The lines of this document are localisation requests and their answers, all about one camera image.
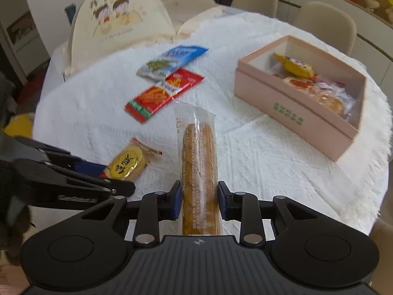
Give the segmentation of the round cake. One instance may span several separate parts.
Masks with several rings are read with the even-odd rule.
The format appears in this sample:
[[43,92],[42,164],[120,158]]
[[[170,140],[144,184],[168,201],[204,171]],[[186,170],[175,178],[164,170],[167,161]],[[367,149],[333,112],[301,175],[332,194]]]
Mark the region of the round cake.
[[315,95],[320,91],[316,83],[311,79],[299,78],[299,77],[286,77],[283,81],[295,88],[298,91],[301,91],[308,95]]

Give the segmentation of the white fluffy tablecloth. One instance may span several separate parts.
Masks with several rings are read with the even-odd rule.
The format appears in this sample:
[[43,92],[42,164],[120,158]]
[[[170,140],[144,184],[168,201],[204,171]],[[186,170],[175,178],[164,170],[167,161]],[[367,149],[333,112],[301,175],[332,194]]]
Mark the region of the white fluffy tablecloth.
[[[338,162],[234,95],[238,60],[285,35],[366,72],[356,59],[288,23],[240,13],[207,20],[186,40],[208,51],[189,65],[203,82],[180,100],[214,114],[218,173],[229,189],[266,200],[285,195],[369,234],[388,188],[392,133],[390,106],[376,82],[371,77],[366,80],[360,132]],[[34,139],[108,164],[130,139],[137,138],[163,155],[145,168],[135,198],[169,189],[180,171],[172,105],[144,124],[124,107],[151,85],[137,76],[138,68],[170,48],[163,43],[126,49],[64,77],[65,48],[59,47],[35,113]]]

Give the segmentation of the yellow panda snack bag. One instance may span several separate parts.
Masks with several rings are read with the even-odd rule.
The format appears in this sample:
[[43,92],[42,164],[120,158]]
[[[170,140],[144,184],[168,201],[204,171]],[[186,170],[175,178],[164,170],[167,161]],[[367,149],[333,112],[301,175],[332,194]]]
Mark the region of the yellow panda snack bag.
[[274,58],[279,61],[284,69],[296,77],[311,79],[315,76],[312,66],[298,59],[274,53]]

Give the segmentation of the bread bun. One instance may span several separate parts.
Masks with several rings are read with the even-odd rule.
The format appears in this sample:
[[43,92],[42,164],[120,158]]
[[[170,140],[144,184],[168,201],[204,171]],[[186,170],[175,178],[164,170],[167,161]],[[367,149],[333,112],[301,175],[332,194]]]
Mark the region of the bread bun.
[[356,104],[356,99],[346,92],[343,85],[331,81],[315,82],[309,95],[315,102],[342,118],[345,118]]

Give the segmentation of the small yellow pastry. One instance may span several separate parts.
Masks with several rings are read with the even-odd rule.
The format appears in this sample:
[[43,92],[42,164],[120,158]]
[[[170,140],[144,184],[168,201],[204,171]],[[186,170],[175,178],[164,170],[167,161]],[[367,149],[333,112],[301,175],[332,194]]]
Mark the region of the small yellow pastry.
[[161,151],[132,138],[128,145],[104,168],[100,177],[133,182],[152,159],[162,154]]

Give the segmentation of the red spicy snack packet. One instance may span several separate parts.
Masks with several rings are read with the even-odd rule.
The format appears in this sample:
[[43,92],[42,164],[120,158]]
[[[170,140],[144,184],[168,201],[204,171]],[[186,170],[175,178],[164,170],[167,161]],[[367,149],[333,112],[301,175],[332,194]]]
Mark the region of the red spicy snack packet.
[[125,111],[140,123],[145,123],[173,99],[201,83],[205,78],[201,75],[179,69],[149,87],[125,105]]

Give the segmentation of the blue seaweed snack packet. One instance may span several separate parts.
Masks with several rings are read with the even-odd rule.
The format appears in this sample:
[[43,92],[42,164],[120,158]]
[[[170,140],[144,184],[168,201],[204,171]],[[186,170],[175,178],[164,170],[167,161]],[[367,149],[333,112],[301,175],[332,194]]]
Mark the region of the blue seaweed snack packet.
[[140,77],[147,77],[154,81],[165,80],[172,73],[204,55],[207,51],[207,48],[197,45],[176,46],[144,63],[144,65],[138,69],[137,75]]

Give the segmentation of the pink cardboard box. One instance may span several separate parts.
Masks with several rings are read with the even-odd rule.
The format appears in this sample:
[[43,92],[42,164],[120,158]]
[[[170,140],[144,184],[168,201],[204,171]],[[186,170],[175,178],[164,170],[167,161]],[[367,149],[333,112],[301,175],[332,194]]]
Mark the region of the pink cardboard box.
[[[279,53],[312,66],[314,82],[340,83],[356,99],[342,118],[296,90],[283,79],[296,77],[274,58]],[[361,124],[366,77],[351,66],[305,41],[287,35],[239,59],[234,94],[295,132],[332,161],[354,142]]]

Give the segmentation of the long bread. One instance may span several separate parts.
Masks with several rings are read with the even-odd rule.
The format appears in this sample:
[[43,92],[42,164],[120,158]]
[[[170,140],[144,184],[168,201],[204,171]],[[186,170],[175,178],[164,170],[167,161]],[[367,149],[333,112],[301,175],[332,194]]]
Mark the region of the long bread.
[[220,235],[214,114],[180,101],[173,109],[181,167],[181,232],[186,236]]

